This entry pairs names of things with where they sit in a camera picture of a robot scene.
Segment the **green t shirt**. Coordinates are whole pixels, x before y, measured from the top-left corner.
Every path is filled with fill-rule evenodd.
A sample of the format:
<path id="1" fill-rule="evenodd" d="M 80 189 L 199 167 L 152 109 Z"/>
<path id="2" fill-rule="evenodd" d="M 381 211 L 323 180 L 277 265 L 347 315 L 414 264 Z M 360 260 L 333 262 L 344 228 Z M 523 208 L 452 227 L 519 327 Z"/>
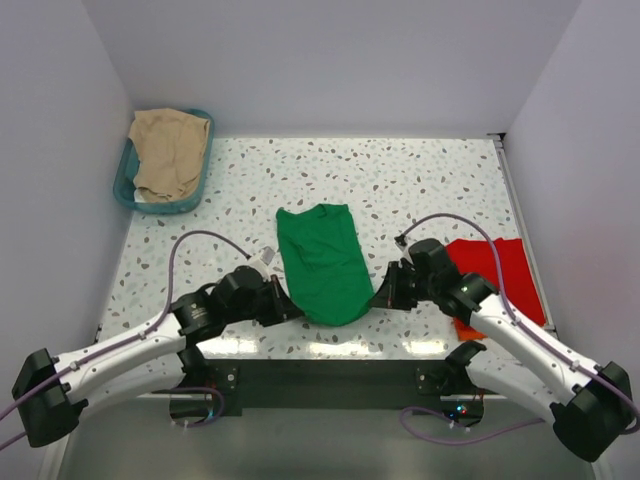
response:
<path id="1" fill-rule="evenodd" d="M 342 327 L 369 312 L 374 290 L 348 206 L 281 208 L 276 233 L 289 296 L 310 322 Z"/>

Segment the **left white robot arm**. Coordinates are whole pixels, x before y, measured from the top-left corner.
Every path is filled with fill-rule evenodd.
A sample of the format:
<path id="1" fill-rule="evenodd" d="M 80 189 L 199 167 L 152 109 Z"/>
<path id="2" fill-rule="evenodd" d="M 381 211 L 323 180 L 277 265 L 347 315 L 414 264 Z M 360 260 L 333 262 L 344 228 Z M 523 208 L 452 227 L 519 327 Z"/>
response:
<path id="1" fill-rule="evenodd" d="M 135 368 L 176 355 L 173 382 L 185 392 L 200 390 L 207 368 L 196 361 L 196 346 L 219 337 L 234 323 L 255 320 L 263 327 L 302 316 L 275 276 L 264 278 L 241 266 L 219 282 L 181 296 L 158 316 L 129 333 L 84 350 L 52 356 L 41 349 L 24 361 L 12 388 L 15 406 L 30 446 L 47 446 L 71 433 L 89 397 L 113 398 L 113 382 Z"/>

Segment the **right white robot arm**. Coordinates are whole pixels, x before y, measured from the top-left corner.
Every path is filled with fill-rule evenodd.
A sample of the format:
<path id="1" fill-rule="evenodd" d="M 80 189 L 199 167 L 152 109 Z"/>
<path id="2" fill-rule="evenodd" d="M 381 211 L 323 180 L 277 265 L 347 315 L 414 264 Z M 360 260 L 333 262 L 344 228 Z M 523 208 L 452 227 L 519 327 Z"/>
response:
<path id="1" fill-rule="evenodd" d="M 478 273 L 461 273 L 436 239 L 408 244 L 388 265 L 374 308 L 410 311 L 431 302 L 445 315 L 484 334 L 508 353 L 502 359 L 486 342 L 466 341 L 446 358 L 448 386 L 474 386 L 507 397 L 552 427 L 578 458 L 594 462 L 620 436 L 639 429 L 628 373 L 601 365 L 554 338 Z"/>

